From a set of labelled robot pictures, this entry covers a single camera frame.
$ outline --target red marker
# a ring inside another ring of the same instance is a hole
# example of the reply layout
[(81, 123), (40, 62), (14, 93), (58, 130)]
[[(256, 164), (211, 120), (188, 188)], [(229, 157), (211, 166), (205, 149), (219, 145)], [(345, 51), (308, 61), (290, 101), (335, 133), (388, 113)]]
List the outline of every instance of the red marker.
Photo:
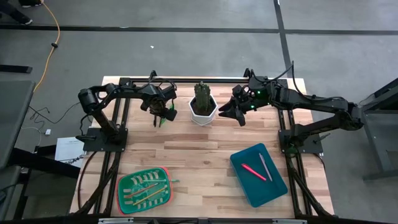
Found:
[(248, 165), (246, 164), (242, 164), (243, 168), (247, 169), (250, 173), (258, 176), (260, 179), (262, 179), (263, 181), (266, 181), (267, 179), (265, 177), (263, 177), (262, 175), (258, 174), (256, 171), (254, 171), (252, 168), (250, 168)]

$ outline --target white paper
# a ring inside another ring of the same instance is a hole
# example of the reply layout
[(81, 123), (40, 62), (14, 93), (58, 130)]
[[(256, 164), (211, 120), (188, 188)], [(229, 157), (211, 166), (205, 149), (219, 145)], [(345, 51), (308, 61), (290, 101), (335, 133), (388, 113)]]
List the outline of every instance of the white paper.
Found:
[[(83, 152), (84, 143), (77, 140), (75, 137), (70, 138), (58, 138), (57, 148), (55, 150), (55, 160), (62, 161), (64, 163), (70, 163), (72, 159), (84, 155)], [(71, 163), (75, 167), (81, 167), (83, 159), (79, 159)]]

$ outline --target cactus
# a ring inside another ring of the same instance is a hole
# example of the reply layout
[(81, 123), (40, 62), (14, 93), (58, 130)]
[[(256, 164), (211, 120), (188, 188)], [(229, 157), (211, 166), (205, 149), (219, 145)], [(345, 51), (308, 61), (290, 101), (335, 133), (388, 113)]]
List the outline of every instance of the cactus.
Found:
[(208, 116), (213, 110), (211, 105), (210, 87), (203, 82), (195, 85), (195, 99), (197, 115)]

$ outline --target hexagonal white pot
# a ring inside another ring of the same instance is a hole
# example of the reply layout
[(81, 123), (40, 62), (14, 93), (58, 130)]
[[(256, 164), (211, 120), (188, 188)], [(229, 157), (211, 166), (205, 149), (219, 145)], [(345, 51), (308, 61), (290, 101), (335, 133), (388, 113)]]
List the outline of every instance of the hexagonal white pot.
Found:
[(214, 110), (211, 112), (211, 114), (209, 116), (196, 115), (195, 112), (193, 112), (191, 104), (192, 104), (192, 101), (195, 99), (195, 97), (192, 97), (192, 99), (188, 103), (189, 104), (189, 108), (191, 109), (191, 120), (193, 122), (195, 122), (196, 124), (199, 124), (200, 126), (204, 126), (206, 124), (211, 123), (213, 121), (213, 119), (214, 119), (214, 116), (216, 115), (216, 111), (217, 111), (218, 105), (217, 105), (217, 102), (214, 99), (213, 95), (210, 94), (210, 96), (211, 96), (211, 99), (213, 99), (213, 102), (215, 104), (215, 108), (214, 108)]

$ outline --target wooden table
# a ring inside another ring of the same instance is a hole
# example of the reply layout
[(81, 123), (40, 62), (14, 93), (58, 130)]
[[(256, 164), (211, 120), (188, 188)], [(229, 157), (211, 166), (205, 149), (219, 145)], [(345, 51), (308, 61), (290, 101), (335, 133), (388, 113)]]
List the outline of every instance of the wooden table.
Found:
[[(104, 77), (103, 85), (119, 83), (120, 77)], [(298, 87), (305, 92), (304, 81), (296, 79)], [(288, 79), (289, 88), (293, 88)], [(211, 93), (219, 106), (231, 97), (236, 84), (209, 84)], [(118, 178), (142, 169), (166, 166), (173, 179), (174, 199), (167, 205), (131, 214), (134, 217), (211, 217), (211, 218), (293, 218), (290, 193), (265, 205), (253, 208), (244, 196), (239, 182), (229, 163), (231, 154), (259, 142), (266, 145), (275, 165), (289, 187), (284, 155), (280, 153), (277, 132), (280, 129), (277, 110), (271, 106), (248, 112), (246, 125), (240, 127), (233, 119), (216, 115), (214, 121), (204, 127), (191, 121), (188, 102), (193, 96), (192, 83), (178, 83), (175, 108), (178, 111), (174, 122), (167, 121), (161, 128), (153, 127), (153, 115), (141, 111), (141, 100), (132, 100), (127, 127), (129, 136), (126, 151), (122, 153)], [(119, 114), (123, 111), (123, 100)], [(111, 119), (114, 103), (104, 109)], [(289, 128), (287, 113), (285, 122)], [(312, 122), (309, 110), (294, 110), (296, 123)], [(87, 201), (100, 179), (104, 153), (97, 153), (88, 164), (81, 185), (82, 203)], [(319, 158), (312, 154), (302, 155), (308, 188), (326, 211), (333, 213), (325, 171)], [(304, 211), (300, 188), (298, 199)], [(101, 211), (106, 204), (108, 188), (104, 191)], [(71, 212), (77, 210), (77, 194), (73, 198)], [(114, 197), (112, 216), (122, 216)]]

